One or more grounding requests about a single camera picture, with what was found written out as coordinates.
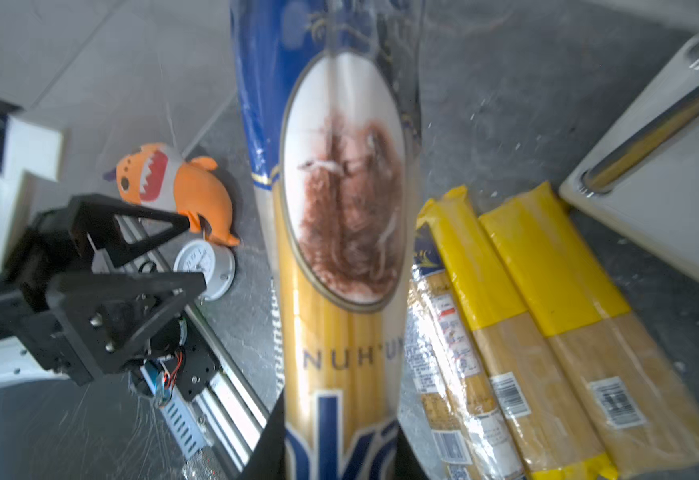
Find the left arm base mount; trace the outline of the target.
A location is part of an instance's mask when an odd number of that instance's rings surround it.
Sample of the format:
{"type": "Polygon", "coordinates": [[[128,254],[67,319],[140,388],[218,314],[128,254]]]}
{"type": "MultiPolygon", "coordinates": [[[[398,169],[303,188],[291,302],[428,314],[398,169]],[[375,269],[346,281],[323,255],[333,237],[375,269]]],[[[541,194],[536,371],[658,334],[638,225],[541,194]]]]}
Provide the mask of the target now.
{"type": "Polygon", "coordinates": [[[193,400],[218,368],[205,339],[190,320],[179,316],[149,340],[146,357],[129,371],[129,387],[158,408],[167,408],[178,396],[193,400]]]}

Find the blue yellow Ankara spaghetti bag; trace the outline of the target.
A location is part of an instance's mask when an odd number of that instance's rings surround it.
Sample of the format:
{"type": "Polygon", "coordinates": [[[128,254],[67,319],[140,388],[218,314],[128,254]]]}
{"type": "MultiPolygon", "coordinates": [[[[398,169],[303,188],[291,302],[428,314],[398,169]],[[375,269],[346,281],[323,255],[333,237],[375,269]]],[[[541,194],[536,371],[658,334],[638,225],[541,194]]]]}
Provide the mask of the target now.
{"type": "Polygon", "coordinates": [[[393,479],[421,154],[420,1],[235,1],[281,321],[284,475],[393,479]]]}

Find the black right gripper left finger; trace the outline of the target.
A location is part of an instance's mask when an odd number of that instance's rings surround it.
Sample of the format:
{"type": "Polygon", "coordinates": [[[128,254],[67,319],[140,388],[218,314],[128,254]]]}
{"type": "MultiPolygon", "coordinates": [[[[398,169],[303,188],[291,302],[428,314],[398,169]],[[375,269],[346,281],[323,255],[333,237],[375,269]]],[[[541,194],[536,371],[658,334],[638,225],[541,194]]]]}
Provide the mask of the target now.
{"type": "Polygon", "coordinates": [[[267,424],[238,480],[285,478],[285,408],[281,392],[267,424]]]}

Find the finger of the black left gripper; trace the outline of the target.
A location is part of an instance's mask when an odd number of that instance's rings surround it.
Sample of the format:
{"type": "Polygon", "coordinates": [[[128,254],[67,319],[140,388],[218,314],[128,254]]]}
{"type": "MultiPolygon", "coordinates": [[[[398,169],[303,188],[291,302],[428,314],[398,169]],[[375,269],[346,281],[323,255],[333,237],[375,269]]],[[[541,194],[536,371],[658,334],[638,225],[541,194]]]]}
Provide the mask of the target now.
{"type": "Polygon", "coordinates": [[[46,294],[50,368],[78,385],[171,356],[185,342],[184,308],[205,290],[200,273],[65,273],[46,294]]]}
{"type": "Polygon", "coordinates": [[[88,194],[69,201],[65,229],[81,260],[91,263],[102,252],[111,266],[122,267],[189,230],[189,220],[180,214],[88,194]]]}

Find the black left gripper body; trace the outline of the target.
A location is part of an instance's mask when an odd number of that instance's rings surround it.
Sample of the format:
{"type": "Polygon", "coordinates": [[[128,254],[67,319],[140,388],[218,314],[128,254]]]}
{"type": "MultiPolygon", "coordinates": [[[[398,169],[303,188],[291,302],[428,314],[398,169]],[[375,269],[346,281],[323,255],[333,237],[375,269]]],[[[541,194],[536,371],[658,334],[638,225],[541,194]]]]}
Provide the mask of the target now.
{"type": "Polygon", "coordinates": [[[65,229],[66,208],[38,214],[0,274],[0,340],[15,337],[43,371],[62,376],[50,368],[51,280],[65,273],[122,273],[102,252],[91,263],[77,256],[65,229]]]}

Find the yellow end spaghetti bag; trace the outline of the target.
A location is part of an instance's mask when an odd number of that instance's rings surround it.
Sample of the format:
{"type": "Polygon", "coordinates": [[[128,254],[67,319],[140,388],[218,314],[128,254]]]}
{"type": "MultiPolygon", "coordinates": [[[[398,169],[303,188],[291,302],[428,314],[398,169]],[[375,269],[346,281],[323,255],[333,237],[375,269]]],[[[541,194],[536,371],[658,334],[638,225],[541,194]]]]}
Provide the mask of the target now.
{"type": "Polygon", "coordinates": [[[699,465],[699,404],[551,186],[479,224],[621,476],[699,465]]]}
{"type": "Polygon", "coordinates": [[[417,223],[433,234],[467,330],[533,479],[617,479],[619,472],[573,394],[487,234],[465,186],[429,199],[417,223]]]}

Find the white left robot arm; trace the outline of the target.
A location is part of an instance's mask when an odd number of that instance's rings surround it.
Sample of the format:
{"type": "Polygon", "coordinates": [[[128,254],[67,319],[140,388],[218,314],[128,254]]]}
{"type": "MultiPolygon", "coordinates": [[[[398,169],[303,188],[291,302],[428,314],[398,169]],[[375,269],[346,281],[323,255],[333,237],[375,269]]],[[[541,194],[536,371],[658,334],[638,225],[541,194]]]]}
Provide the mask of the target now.
{"type": "Polygon", "coordinates": [[[181,215],[98,194],[38,214],[0,274],[0,388],[85,385],[175,354],[177,320],[203,276],[126,266],[188,228],[181,215]]]}

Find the dark blue clear pasta bag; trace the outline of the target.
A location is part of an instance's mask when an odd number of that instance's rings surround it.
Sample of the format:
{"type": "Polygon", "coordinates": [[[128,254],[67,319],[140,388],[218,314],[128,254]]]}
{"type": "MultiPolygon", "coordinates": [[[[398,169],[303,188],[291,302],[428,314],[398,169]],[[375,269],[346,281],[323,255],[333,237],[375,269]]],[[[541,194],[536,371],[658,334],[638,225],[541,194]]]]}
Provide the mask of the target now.
{"type": "Polygon", "coordinates": [[[407,364],[449,478],[525,478],[523,462],[426,223],[415,231],[407,305],[407,364]]]}

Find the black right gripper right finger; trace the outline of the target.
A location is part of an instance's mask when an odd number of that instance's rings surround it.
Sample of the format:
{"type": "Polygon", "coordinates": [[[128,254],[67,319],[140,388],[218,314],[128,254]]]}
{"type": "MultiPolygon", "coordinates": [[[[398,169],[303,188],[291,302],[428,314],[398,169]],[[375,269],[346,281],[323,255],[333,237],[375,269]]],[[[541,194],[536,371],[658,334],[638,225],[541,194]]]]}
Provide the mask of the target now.
{"type": "Polygon", "coordinates": [[[407,439],[403,428],[397,424],[397,442],[395,442],[395,480],[429,480],[427,472],[417,459],[411,442],[407,439]]]}

